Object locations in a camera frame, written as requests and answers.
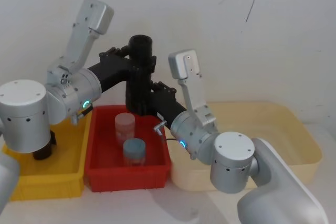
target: red plastic bin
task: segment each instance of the red plastic bin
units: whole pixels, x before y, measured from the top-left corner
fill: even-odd
[[[124,105],[99,106],[93,110],[85,172],[94,192],[162,188],[171,168],[166,141],[154,132],[160,121],[153,116],[135,116],[134,137],[146,142],[144,166],[125,167],[118,145],[114,118],[129,112]]]

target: beige plastic bin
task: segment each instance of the beige plastic bin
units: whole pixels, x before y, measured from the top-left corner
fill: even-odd
[[[268,141],[303,183],[309,183],[322,151],[305,126],[286,107],[266,102],[225,102],[209,105],[220,132],[237,131]],[[166,137],[172,137],[166,129]],[[173,183],[188,191],[216,190],[210,182],[210,166],[190,160],[177,141],[168,141]],[[249,178],[246,188],[256,185]]]

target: blue indicator light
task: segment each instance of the blue indicator light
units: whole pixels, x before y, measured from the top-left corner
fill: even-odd
[[[183,148],[186,148],[186,145],[183,141],[180,141],[180,144],[183,146]]]
[[[86,108],[87,106],[89,106],[90,105],[90,101],[85,101],[84,103],[83,103],[83,108]]]

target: white table surface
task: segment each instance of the white table surface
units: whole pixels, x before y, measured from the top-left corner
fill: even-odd
[[[330,224],[336,224],[336,141],[318,125],[307,128],[324,153],[308,188],[326,210]],[[192,193],[171,182],[162,189],[111,193],[92,193],[86,188],[80,198],[10,202],[0,216],[0,223],[240,224],[236,204],[247,192]]]

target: yellow plastic bin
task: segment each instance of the yellow plastic bin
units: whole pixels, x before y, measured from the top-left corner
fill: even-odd
[[[37,161],[31,153],[3,152],[20,163],[20,178],[11,200],[79,197],[84,183],[84,164],[88,144],[91,113],[73,126],[70,120],[54,125],[57,145],[51,157]]]
[[[307,184],[322,160],[322,151],[305,126],[286,107],[268,102],[222,102],[209,105],[220,132],[241,132],[268,141],[299,179]],[[166,137],[172,137],[166,129]],[[191,160],[177,142],[168,141],[173,183],[188,191],[216,190],[210,181],[211,166]],[[247,189],[256,185],[249,178]]]

